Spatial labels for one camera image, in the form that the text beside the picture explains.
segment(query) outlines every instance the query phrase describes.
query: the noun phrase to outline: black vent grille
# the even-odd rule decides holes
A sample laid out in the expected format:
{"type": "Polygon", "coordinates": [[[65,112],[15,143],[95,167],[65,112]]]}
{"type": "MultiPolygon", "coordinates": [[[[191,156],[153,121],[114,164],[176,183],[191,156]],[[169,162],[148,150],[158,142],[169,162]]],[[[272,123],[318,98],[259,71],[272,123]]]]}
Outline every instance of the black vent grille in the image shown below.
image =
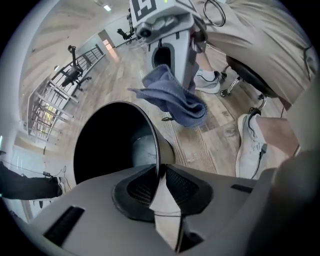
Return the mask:
{"type": "Polygon", "coordinates": [[[155,196],[157,182],[156,172],[148,171],[131,181],[127,186],[127,192],[138,203],[149,207],[155,196]]]}
{"type": "Polygon", "coordinates": [[[178,206],[191,199],[199,187],[171,169],[166,170],[166,186],[178,206]]]}
{"type": "Polygon", "coordinates": [[[57,246],[61,246],[84,211],[79,207],[69,207],[44,236],[57,246]]]}

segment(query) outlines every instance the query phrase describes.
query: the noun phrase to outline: black stool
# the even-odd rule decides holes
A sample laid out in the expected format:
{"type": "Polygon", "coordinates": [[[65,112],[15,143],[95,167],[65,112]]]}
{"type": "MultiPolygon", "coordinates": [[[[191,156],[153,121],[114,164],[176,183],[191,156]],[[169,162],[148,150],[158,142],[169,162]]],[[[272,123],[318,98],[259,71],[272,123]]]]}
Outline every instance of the black stool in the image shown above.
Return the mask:
{"type": "Polygon", "coordinates": [[[262,100],[261,105],[258,109],[261,111],[263,107],[267,103],[267,97],[270,98],[277,98],[278,95],[267,85],[267,83],[250,67],[241,63],[240,61],[226,56],[226,62],[228,66],[224,68],[221,72],[222,79],[227,77],[226,71],[229,67],[231,67],[239,76],[232,82],[228,89],[222,90],[220,95],[222,97],[229,96],[233,88],[241,81],[245,81],[248,84],[251,84],[254,88],[256,88],[259,92],[261,92],[260,96],[258,97],[259,100],[262,100]]]}

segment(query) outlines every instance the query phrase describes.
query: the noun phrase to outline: ceiling light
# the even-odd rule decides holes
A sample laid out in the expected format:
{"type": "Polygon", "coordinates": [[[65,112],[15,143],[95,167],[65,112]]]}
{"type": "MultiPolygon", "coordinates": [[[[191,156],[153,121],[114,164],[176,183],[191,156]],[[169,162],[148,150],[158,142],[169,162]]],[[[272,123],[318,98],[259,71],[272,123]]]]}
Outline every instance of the ceiling light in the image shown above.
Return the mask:
{"type": "Polygon", "coordinates": [[[111,11],[111,8],[109,7],[109,5],[105,5],[103,8],[106,9],[108,12],[111,11]]]}

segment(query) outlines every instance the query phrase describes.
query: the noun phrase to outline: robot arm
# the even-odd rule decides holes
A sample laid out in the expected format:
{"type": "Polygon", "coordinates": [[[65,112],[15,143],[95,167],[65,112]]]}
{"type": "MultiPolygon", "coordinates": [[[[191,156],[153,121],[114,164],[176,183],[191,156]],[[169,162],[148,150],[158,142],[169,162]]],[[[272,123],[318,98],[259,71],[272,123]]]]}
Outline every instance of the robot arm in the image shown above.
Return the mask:
{"type": "Polygon", "coordinates": [[[167,64],[175,78],[189,87],[197,72],[199,43],[207,39],[206,25],[190,0],[130,0],[132,24],[147,47],[147,67],[167,64]],[[191,35],[191,30],[199,31],[191,35]]]}

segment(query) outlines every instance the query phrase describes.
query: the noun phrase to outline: person's ankle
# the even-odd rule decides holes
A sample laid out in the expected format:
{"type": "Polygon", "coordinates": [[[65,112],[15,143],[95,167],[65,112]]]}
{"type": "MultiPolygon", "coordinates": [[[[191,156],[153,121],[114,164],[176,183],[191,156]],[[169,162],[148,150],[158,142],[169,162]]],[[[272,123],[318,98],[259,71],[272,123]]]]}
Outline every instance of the person's ankle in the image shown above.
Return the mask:
{"type": "Polygon", "coordinates": [[[265,137],[257,123],[257,119],[261,118],[259,114],[255,114],[250,119],[250,127],[254,131],[254,140],[260,143],[266,143],[265,137]]]}

